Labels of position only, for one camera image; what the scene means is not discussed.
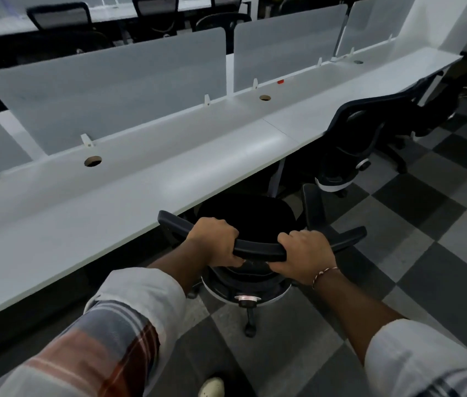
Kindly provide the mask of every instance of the white sneaker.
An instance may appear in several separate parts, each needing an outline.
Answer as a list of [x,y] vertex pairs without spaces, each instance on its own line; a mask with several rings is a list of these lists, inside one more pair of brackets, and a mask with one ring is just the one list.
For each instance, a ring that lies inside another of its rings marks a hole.
[[224,382],[220,377],[212,377],[204,382],[198,397],[224,397]]

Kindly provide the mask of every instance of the bracelet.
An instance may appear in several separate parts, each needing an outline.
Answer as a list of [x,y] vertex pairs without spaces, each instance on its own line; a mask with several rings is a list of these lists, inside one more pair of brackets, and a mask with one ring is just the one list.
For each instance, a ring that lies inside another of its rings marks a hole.
[[318,280],[319,277],[322,277],[322,275],[324,275],[325,273],[327,273],[329,270],[332,270],[332,269],[336,269],[336,270],[340,270],[338,267],[327,267],[327,269],[325,270],[322,270],[321,272],[319,272],[316,277],[314,278],[314,280],[312,280],[312,289],[314,289],[314,285],[316,284],[316,280]]

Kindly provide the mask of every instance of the hand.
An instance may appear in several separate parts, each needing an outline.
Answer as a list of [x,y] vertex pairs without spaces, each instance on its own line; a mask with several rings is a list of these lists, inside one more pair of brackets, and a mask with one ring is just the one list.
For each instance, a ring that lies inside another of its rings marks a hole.
[[238,236],[237,229],[226,220],[200,218],[187,235],[186,242],[197,242],[204,248],[210,266],[240,267],[244,260],[233,255],[233,244]]
[[277,236],[287,251],[285,262],[269,262],[270,269],[302,284],[312,285],[316,275],[328,267],[336,267],[329,241],[318,231],[291,231]]

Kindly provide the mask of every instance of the desk surface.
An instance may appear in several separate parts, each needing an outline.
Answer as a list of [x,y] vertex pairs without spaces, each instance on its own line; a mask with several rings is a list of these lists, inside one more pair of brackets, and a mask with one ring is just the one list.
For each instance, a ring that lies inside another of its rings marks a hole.
[[[181,213],[320,137],[341,104],[399,92],[460,58],[427,47],[394,60],[391,48],[3,173],[0,310],[154,228],[160,209]],[[85,167],[95,154],[103,162]]]
[[[211,0],[179,0],[178,10],[191,11],[195,9],[210,8]],[[92,22],[105,22],[109,20],[136,18],[136,10],[130,2],[117,5],[103,5],[90,8]],[[27,15],[0,18],[0,36],[13,33],[34,32],[37,28]]]

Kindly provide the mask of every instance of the left hand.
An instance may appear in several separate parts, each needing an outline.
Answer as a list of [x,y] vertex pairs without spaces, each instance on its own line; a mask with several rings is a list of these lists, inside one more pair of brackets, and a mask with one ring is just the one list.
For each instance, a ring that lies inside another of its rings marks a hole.
[[233,244],[239,232],[226,220],[198,219],[187,235],[186,242],[196,242],[206,250],[210,266],[240,267],[244,259],[233,255]]

